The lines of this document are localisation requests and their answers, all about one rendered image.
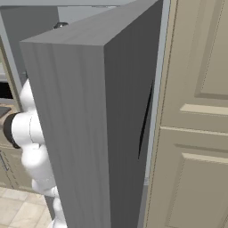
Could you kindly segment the beige tall cupboard door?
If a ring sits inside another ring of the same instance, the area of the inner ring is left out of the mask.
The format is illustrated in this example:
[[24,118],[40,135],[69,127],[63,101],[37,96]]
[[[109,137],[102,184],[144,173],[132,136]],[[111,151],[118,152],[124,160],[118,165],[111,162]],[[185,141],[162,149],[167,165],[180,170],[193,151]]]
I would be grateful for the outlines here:
[[228,133],[228,0],[171,0],[162,126]]

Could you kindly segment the grey fridge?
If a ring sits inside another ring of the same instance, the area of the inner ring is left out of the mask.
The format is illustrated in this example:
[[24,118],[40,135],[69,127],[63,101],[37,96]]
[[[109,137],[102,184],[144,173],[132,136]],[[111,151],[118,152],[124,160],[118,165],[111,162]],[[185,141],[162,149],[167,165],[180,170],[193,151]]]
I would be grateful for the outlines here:
[[[152,95],[147,158],[148,151],[151,146],[151,125],[153,122],[153,112],[158,99],[158,74],[161,69],[160,64],[163,58],[169,5],[170,0],[163,0],[156,75]],[[71,23],[74,22],[61,20],[57,8],[52,5],[35,4],[32,6],[0,6],[0,37],[2,38],[9,64],[16,65],[18,68],[18,73],[16,76],[13,76],[13,81],[16,85],[17,92],[19,93],[19,99],[25,82],[29,80],[29,75],[26,70],[20,48],[21,41],[43,34],[50,30],[63,28]]]

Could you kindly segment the beige lower cupboard door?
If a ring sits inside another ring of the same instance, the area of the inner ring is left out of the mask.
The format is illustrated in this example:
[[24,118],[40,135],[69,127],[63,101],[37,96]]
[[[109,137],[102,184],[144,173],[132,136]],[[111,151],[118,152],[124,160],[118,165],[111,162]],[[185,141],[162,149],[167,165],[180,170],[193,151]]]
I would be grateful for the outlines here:
[[144,228],[228,228],[228,134],[160,128]]

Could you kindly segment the grey fridge door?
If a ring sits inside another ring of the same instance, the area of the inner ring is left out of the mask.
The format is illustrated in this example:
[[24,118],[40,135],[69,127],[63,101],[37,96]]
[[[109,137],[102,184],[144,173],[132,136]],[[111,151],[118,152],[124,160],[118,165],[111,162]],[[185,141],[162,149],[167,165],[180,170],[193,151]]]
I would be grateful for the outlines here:
[[137,228],[163,0],[21,41],[68,228]]

